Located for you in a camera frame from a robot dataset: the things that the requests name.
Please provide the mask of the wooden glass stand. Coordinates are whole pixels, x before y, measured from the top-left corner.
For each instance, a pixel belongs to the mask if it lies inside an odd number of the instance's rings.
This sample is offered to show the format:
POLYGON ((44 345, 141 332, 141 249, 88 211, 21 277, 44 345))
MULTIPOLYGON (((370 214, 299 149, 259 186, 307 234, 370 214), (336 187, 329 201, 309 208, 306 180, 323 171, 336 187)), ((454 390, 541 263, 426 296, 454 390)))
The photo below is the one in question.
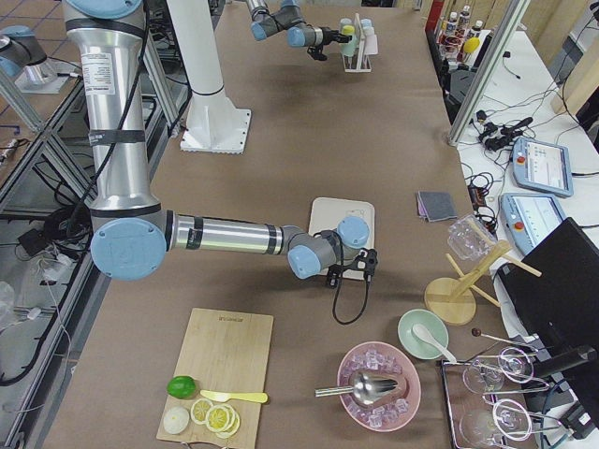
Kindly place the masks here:
POLYGON ((453 326, 462 326, 469 323, 476 313, 476 300, 474 292, 485 298, 498 309, 501 308, 500 302, 486 293, 475 283, 489 272, 490 266, 499 258, 504 258, 508 262, 524 269, 536 277, 541 277, 542 272, 533 268, 524 262, 510 256, 510 244, 506 240, 499 240, 492 244, 487 254, 483 255, 475 267, 464 273, 455 261, 452 255, 446 254, 450 265, 458 274, 456 279, 442 277, 431 281, 424 293, 424 301, 428 310, 435 313, 447 324, 453 326))

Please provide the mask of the cream rabbit tray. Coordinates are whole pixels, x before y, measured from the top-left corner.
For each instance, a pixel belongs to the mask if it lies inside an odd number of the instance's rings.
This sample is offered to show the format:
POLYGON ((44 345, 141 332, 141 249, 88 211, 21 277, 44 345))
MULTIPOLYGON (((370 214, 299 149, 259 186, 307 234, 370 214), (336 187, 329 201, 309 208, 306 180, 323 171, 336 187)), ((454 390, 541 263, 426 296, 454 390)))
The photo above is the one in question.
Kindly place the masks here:
POLYGON ((288 242, 287 260, 306 279, 337 265, 343 279, 364 280, 361 254, 374 247, 374 207, 369 202, 319 197, 313 201, 308 232, 288 242))

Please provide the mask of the pink plastic cup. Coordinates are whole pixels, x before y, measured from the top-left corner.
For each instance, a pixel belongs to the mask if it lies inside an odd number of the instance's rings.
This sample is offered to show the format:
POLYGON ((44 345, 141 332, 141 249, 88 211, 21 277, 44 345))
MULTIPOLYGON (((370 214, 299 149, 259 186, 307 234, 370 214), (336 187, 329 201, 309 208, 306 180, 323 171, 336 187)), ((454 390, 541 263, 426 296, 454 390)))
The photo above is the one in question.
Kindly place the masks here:
POLYGON ((366 35, 364 40, 363 54, 365 56, 376 55, 378 53, 378 38, 376 34, 366 35))

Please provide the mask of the grey folded cloth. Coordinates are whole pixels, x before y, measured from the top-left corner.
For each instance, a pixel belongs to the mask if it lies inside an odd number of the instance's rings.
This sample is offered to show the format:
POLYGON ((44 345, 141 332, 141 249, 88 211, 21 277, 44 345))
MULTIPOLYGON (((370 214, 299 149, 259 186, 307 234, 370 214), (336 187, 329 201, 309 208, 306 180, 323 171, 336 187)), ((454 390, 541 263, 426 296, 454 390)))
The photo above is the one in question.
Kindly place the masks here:
POLYGON ((453 199, 448 192, 418 191, 416 193, 417 213, 428 222, 456 219, 453 199))

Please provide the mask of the lower teach pendant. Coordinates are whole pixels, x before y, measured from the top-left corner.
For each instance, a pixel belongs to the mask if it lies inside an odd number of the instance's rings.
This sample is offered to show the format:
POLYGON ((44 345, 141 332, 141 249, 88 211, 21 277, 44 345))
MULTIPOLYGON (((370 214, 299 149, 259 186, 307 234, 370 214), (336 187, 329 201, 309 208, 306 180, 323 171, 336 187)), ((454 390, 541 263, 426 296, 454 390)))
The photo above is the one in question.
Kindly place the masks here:
POLYGON ((552 194, 506 193, 501 196, 501 210, 507 231, 523 255, 566 218, 557 197, 552 194))

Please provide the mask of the teach pendant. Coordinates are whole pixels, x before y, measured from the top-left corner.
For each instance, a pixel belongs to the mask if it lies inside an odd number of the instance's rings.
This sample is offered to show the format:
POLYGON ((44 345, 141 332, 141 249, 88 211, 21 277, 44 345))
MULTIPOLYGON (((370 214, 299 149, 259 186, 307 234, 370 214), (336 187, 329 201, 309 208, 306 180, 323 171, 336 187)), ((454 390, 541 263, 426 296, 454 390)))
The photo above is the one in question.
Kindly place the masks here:
POLYGON ((574 194, 569 151, 566 147, 518 137, 512 150, 516 185, 559 197, 574 194))
POLYGON ((523 255, 566 218, 557 197, 552 194, 506 193, 501 196, 501 210, 507 231, 523 255))

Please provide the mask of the lower wine glass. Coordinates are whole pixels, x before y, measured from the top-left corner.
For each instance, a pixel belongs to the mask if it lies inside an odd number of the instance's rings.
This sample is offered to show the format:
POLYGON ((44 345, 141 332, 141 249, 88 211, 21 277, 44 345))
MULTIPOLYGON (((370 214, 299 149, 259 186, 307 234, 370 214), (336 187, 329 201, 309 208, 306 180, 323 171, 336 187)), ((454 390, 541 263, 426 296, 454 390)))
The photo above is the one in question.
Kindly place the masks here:
POLYGON ((468 412, 460 420, 460 434, 473 448, 513 448, 532 434, 532 419, 513 399, 500 399, 491 409, 468 412))

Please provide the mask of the lemon slices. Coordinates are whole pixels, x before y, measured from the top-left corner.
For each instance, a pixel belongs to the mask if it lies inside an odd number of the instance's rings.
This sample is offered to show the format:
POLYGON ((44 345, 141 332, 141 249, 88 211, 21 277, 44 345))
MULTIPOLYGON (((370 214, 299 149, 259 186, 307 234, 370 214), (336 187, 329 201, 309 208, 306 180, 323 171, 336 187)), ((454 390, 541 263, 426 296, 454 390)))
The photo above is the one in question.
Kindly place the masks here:
POLYGON ((221 439, 235 435, 241 426, 238 412, 230 405, 214 403, 207 398, 196 400, 190 409, 192 421, 203 425, 221 439))

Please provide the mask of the pink bowl of ice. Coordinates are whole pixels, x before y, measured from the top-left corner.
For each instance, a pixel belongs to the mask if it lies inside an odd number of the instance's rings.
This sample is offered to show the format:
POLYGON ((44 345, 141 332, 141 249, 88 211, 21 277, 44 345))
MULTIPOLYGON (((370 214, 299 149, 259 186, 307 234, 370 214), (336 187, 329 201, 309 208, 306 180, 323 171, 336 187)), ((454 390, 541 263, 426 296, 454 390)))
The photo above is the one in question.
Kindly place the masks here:
POLYGON ((405 427, 421 400, 416 368, 398 348, 381 341, 361 343, 343 357, 337 385, 353 391, 341 395, 347 413, 363 427, 391 432, 405 427))

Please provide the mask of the upper teach pendant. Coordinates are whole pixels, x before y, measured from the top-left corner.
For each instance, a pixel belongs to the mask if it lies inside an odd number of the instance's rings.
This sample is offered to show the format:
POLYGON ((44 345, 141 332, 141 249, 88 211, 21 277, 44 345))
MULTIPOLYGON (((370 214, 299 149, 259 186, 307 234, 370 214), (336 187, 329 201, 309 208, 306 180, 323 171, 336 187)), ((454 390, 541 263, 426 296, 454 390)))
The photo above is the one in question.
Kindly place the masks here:
POLYGON ((518 137, 512 150, 516 185, 559 197, 574 194, 569 151, 566 147, 518 137))

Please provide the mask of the clear glass mug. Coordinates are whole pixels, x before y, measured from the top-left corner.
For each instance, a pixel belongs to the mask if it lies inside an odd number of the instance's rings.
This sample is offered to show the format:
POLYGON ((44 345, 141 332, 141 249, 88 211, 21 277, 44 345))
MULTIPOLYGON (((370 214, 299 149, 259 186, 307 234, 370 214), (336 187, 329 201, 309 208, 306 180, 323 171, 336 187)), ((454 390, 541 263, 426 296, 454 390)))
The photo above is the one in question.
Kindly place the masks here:
POLYGON ((487 255, 497 239, 472 214, 448 228, 447 243, 462 260, 476 261, 487 255))

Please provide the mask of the aluminium frame post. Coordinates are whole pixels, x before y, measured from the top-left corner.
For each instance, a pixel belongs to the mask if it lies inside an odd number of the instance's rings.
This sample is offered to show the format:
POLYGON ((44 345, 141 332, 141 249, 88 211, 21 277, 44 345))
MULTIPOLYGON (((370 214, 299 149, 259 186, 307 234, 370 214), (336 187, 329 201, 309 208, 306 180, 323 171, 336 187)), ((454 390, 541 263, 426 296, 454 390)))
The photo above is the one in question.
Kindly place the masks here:
POLYGON ((512 0, 509 3, 504 17, 493 33, 493 38, 490 40, 481 66, 477 69, 475 78, 450 128, 447 136, 447 143, 450 146, 458 146, 466 127, 475 114, 478 103, 487 90, 497 65, 503 58, 507 44, 517 30, 530 3, 530 0, 512 0))

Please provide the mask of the upper wine glass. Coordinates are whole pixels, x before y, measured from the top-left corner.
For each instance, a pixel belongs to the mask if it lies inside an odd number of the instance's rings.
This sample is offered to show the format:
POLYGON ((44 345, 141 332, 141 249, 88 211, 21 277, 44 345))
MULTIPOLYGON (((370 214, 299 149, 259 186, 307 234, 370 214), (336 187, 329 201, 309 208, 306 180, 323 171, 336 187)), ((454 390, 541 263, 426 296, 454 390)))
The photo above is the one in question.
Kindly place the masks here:
POLYGON ((517 347, 505 347, 497 355, 480 355, 462 374, 465 386, 474 393, 500 391, 506 381, 525 384, 533 377, 533 362, 517 347))

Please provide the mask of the white cup rack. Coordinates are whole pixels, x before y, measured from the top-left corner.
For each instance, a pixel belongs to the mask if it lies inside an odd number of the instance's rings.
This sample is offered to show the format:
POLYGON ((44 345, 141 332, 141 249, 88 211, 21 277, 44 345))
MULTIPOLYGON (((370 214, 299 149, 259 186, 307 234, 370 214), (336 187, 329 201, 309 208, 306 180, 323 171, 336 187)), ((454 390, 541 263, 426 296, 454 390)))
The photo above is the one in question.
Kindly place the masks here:
POLYGON ((368 19, 368 18, 361 18, 356 13, 354 18, 351 19, 353 22, 352 25, 355 27, 355 31, 356 31, 355 36, 356 36, 358 46, 357 46, 356 52, 352 58, 347 58, 347 57, 342 56, 343 67, 344 67, 344 70, 346 73, 367 73, 367 72, 372 71, 372 65, 371 65, 371 61, 370 61, 371 55, 365 56, 363 54, 365 35, 363 34, 361 23, 360 23, 360 21, 362 19, 368 19))

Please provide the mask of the green plastic cup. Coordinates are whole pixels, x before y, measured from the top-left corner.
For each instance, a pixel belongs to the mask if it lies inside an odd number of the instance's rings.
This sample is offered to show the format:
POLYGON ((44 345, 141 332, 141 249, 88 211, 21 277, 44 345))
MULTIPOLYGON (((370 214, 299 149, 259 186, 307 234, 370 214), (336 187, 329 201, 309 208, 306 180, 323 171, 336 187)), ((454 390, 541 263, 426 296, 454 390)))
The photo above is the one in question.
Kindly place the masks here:
POLYGON ((357 40, 355 35, 349 37, 349 41, 340 44, 341 54, 344 57, 352 58, 357 49, 357 40))

